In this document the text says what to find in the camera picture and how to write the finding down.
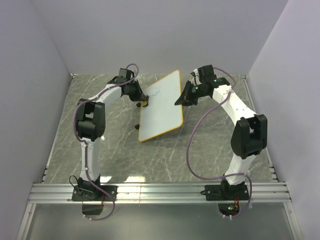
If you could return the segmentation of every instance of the gray marble surface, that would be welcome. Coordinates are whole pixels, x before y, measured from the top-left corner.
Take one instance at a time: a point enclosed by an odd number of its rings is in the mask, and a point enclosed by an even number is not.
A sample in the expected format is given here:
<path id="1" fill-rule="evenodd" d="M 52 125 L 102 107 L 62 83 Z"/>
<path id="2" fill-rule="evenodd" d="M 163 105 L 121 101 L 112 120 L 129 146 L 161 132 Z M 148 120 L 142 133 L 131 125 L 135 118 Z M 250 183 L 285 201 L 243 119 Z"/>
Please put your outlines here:
<path id="1" fill-rule="evenodd" d="M 144 89 L 165 75 L 141 74 L 138 76 Z M 80 98 L 89 98 L 101 91 L 114 75 L 76 75 L 71 81 L 65 106 L 53 146 L 45 184 L 68 183 L 70 175 L 80 175 L 81 145 L 72 130 L 72 118 Z M 250 106 L 245 85 L 235 75 L 235 92 Z M 182 75 L 185 86 L 190 75 Z M 106 131 L 101 141 L 99 165 L 102 182 L 195 182 L 186 165 L 186 146 L 199 118 L 217 104 L 209 97 L 199 99 L 197 106 L 184 107 L 184 124 L 181 128 L 146 142 L 138 141 L 140 112 L 135 102 L 123 96 L 106 112 Z M 191 148 L 190 162 L 194 171 L 202 176 L 221 176 L 229 167 L 233 152 L 230 140 L 233 124 L 222 108 L 212 112 L 196 132 Z M 262 152 L 250 167 L 253 181 L 271 181 L 266 154 Z"/>

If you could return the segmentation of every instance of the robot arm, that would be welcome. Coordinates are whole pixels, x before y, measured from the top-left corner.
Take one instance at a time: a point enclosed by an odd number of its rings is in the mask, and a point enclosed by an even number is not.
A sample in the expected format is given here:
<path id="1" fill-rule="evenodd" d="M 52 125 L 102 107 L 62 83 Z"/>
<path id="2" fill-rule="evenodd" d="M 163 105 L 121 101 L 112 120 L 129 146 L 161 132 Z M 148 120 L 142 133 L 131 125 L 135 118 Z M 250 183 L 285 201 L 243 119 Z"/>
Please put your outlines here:
<path id="1" fill-rule="evenodd" d="M 267 118 L 249 109 L 232 91 L 230 83 L 224 77 L 217 78 L 212 65 L 195 69 L 191 75 L 194 79 L 186 83 L 175 105 L 197 105 L 198 98 L 205 96 L 221 103 L 231 91 L 229 100 L 222 105 L 234 124 L 231 138 L 233 156 L 225 175 L 247 173 L 252 161 L 267 146 Z M 245 176 L 235 175 L 225 179 L 227 183 L 224 184 L 230 189 L 230 186 L 243 185 Z"/>
<path id="2" fill-rule="evenodd" d="M 90 199 L 95 199 L 99 191 L 91 185 L 86 170 L 88 170 L 90 180 L 100 186 L 98 156 L 101 136 L 106 129 L 106 112 L 109 106 L 123 95 L 128 95 L 132 101 L 144 102 L 144 107 L 148 105 L 149 97 L 144 95 L 138 81 L 133 80 L 124 84 L 133 77 L 134 73 L 131 70 L 121 68 L 118 76 L 109 81 L 100 93 L 89 99 L 80 99 L 78 102 L 78 105 L 82 103 L 82 106 L 76 113 L 75 128 L 78 137 L 85 140 L 81 142 L 82 168 L 78 187 Z"/>

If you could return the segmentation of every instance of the whiteboard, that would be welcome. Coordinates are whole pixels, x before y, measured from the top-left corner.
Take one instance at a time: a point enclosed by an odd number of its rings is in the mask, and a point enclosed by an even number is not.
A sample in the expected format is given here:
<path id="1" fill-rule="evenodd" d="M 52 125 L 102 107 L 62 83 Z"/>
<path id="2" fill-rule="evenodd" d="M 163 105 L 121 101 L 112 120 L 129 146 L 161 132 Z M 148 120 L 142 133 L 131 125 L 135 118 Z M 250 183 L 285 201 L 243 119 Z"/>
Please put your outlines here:
<path id="1" fill-rule="evenodd" d="M 180 128 L 184 123 L 182 105 L 175 105 L 182 92 L 180 71 L 176 70 L 148 86 L 143 93 L 149 105 L 140 107 L 140 142 Z"/>

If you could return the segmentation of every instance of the white wall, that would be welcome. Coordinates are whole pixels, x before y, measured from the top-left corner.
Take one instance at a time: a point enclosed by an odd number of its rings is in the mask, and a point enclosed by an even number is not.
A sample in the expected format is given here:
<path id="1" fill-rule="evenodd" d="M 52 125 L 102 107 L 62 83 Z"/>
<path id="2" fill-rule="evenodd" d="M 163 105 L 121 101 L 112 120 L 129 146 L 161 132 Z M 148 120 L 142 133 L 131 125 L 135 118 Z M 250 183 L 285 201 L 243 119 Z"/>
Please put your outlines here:
<path id="1" fill-rule="evenodd" d="M 320 239 L 320 1 L 289 0 L 249 73 L 306 240 Z"/>
<path id="2" fill-rule="evenodd" d="M 31 0 L 70 73 L 247 74 L 287 0 Z"/>
<path id="3" fill-rule="evenodd" d="M 0 239 L 16 239 L 50 153 L 68 71 L 28 0 L 0 1 Z"/>

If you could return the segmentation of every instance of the metal extrusion rail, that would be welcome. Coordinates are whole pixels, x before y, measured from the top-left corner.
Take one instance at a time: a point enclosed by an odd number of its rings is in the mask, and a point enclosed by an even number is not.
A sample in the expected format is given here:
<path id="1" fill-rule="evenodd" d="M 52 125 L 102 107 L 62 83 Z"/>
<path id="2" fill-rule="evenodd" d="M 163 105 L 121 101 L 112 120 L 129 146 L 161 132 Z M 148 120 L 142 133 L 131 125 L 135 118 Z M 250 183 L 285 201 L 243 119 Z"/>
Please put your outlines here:
<path id="1" fill-rule="evenodd" d="M 118 186 L 116 204 L 200 204 L 230 203 L 232 201 L 206 201 L 200 192 L 205 185 L 219 185 L 214 182 L 175 183 L 118 183 L 102 184 Z M 70 184 L 34 184 L 28 204 L 94 204 L 101 201 L 71 201 L 73 187 Z M 286 183 L 256 182 L 252 184 L 252 201 L 255 203 L 291 202 Z"/>

